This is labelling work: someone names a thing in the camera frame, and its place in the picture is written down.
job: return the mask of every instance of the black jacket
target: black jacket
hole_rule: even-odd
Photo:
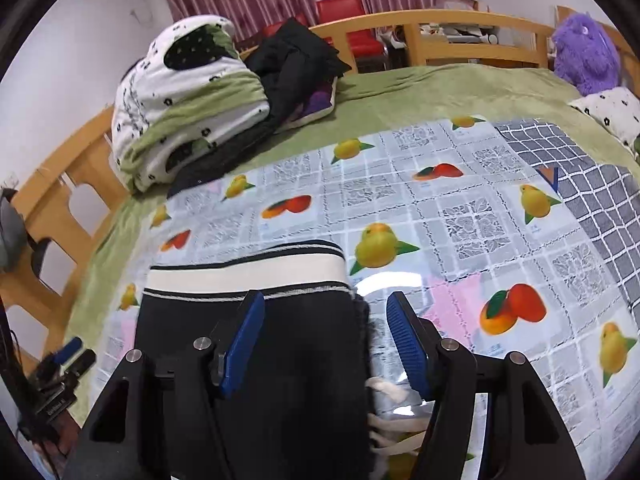
[[[237,134],[213,152],[185,166],[168,196],[222,177],[251,158],[260,143],[304,102],[321,82],[332,81],[350,69],[338,51],[291,18],[264,40],[246,59],[260,76],[271,110],[260,123]]]

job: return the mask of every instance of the pillow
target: pillow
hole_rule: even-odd
[[[569,106],[591,116],[632,154],[637,153],[634,141],[640,135],[640,102],[631,90],[618,86],[571,101]]]
[[[334,77],[332,84],[321,83],[309,99],[298,106],[285,123],[278,128],[278,132],[299,128],[330,114],[335,106],[335,83],[337,81],[338,78]]]

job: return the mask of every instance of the cable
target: cable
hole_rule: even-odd
[[[40,437],[37,437],[36,443],[38,444],[38,446],[40,446],[40,449],[44,453],[44,457],[47,459],[47,462],[49,462],[49,466],[51,468],[51,471],[53,472],[53,476],[56,477],[56,480],[60,480],[60,475],[58,474],[56,465],[53,463],[53,459],[51,458],[49,451],[47,451],[47,448],[44,446],[42,439]]]
[[[15,332],[11,330],[11,335],[14,336],[15,341],[15,352],[18,354],[18,362],[20,363],[20,368],[24,370],[24,366],[22,366],[22,352],[20,351],[20,344],[18,343],[18,336],[15,335]]]
[[[60,455],[62,455],[63,457],[65,457],[65,460],[68,458],[68,453],[62,453],[62,451],[60,451],[60,448],[58,447],[58,444],[55,444],[56,449],[58,450],[58,453],[60,453]]]

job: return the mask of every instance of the red chair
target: red chair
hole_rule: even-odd
[[[362,0],[320,0],[316,2],[320,23],[334,22],[366,14]],[[384,56],[385,47],[370,29],[347,33],[353,57]]]
[[[306,20],[305,15],[302,14],[302,12],[297,13],[294,18],[296,18],[300,23],[302,23],[302,25],[304,25],[305,27],[309,26],[309,22]],[[264,27],[262,29],[262,33],[264,34],[265,38],[268,38],[269,36],[273,36],[280,27],[282,27],[282,25],[284,25],[284,22],[286,22],[287,20],[284,20],[282,22],[278,22],[278,23],[271,23],[271,25],[267,25],[266,27]]]

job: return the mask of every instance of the green bedsheet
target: green bedsheet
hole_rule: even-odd
[[[334,142],[425,120],[480,114],[490,121],[543,118],[560,126],[597,162],[628,167],[640,180],[632,155],[590,117],[566,103],[578,91],[548,70],[500,69],[474,64],[412,67],[346,76],[338,81],[334,113],[298,130],[274,136],[240,170],[270,164]],[[166,188],[130,198],[92,257],[74,305],[66,336],[79,335],[88,348],[100,337],[111,298],[141,220],[164,199]],[[72,412],[88,413],[87,383],[81,381]]]

